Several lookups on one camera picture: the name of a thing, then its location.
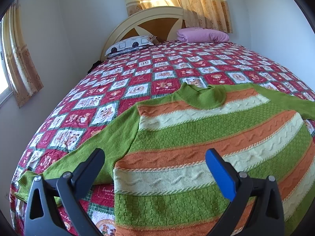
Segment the green orange striped knit sweater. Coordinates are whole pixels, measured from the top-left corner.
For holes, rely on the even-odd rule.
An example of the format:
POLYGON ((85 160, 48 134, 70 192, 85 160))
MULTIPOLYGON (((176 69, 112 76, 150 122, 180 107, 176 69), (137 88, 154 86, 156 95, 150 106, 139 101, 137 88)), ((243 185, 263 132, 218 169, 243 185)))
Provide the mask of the green orange striped knit sweater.
POLYGON ((116 235, 204 235, 227 207, 205 154, 214 148, 250 176, 280 183, 285 235, 314 199, 314 140, 305 120, 314 102, 255 84, 182 84, 120 115, 98 111, 106 127, 43 172, 72 171, 97 147, 105 164, 95 184, 114 184, 116 235))

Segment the red patchwork teddy bear quilt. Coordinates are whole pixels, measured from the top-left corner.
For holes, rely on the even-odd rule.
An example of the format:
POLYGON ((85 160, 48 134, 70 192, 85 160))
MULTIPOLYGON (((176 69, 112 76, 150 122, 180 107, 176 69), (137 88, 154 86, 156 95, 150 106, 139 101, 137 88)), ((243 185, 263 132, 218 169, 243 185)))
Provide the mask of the red patchwork teddy bear quilt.
MULTIPOLYGON (((25 234, 26 199, 34 176, 43 176, 106 127, 99 110, 112 104, 120 115, 138 102, 170 95, 182 84, 201 89, 255 84, 314 102, 314 91, 287 68, 235 43, 166 41, 106 59, 63 98, 27 145, 11 183, 16 233, 25 234)), ((81 204, 103 235, 116 235, 114 184, 94 184, 81 204)))

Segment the sliding side window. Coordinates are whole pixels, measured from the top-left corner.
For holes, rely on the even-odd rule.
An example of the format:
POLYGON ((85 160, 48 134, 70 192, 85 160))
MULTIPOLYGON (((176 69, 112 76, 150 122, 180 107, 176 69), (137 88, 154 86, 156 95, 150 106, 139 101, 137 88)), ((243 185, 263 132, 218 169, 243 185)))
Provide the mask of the sliding side window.
POLYGON ((3 40, 2 40, 2 25, 0 27, 0 52, 1 52, 1 65, 0 65, 0 105, 3 105, 7 99, 13 94, 10 80, 8 77, 8 72, 5 63, 5 54, 3 49, 3 40))

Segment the yellow curtain at side window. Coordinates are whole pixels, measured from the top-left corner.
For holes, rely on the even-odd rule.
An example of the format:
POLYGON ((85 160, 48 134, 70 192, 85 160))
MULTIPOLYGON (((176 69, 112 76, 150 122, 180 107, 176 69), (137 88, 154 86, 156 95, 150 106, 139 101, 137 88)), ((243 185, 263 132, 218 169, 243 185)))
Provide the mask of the yellow curtain at side window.
POLYGON ((14 0, 5 12, 1 30, 10 87, 21 108, 43 88, 43 83, 23 37, 19 0, 14 0))

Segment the black item beside bed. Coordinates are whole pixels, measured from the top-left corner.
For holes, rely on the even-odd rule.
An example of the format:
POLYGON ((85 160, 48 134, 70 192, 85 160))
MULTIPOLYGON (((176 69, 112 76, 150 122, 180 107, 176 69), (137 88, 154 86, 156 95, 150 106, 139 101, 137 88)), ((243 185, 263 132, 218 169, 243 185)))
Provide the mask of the black item beside bed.
POLYGON ((96 61, 92 67, 88 70, 88 74, 93 71, 96 67, 98 67, 102 62, 100 60, 96 61))

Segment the pink pillow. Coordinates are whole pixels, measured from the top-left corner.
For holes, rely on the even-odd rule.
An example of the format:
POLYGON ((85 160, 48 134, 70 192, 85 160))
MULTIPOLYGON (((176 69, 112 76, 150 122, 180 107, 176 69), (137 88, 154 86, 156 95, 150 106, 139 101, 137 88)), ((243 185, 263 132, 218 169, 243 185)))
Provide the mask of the pink pillow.
POLYGON ((193 27, 177 30, 177 40, 185 43, 225 43, 230 38, 222 31, 193 27))

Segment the white car print pillow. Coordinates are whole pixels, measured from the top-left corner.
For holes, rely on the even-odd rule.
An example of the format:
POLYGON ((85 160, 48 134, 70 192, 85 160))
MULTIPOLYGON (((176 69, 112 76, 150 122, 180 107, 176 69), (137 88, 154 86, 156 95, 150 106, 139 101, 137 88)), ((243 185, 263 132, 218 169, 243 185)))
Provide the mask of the white car print pillow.
POLYGON ((149 46, 154 45, 153 41, 156 41, 156 36, 154 35, 143 35, 143 36, 133 36, 125 40, 118 41, 117 43, 110 46, 106 52, 105 56, 112 54, 122 54, 123 52, 128 53, 131 51, 141 50, 149 46))

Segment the cream and brown wooden headboard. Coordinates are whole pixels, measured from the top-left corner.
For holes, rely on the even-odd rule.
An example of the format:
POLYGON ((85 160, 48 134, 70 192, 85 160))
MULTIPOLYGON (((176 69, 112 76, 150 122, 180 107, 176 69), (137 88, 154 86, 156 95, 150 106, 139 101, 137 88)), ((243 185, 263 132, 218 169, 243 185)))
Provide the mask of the cream and brown wooden headboard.
POLYGON ((101 52, 100 61, 106 59, 107 49, 118 41, 133 36, 153 35, 158 42, 174 41, 177 31, 185 28, 183 9, 160 6, 139 11, 121 22, 109 35, 101 52))

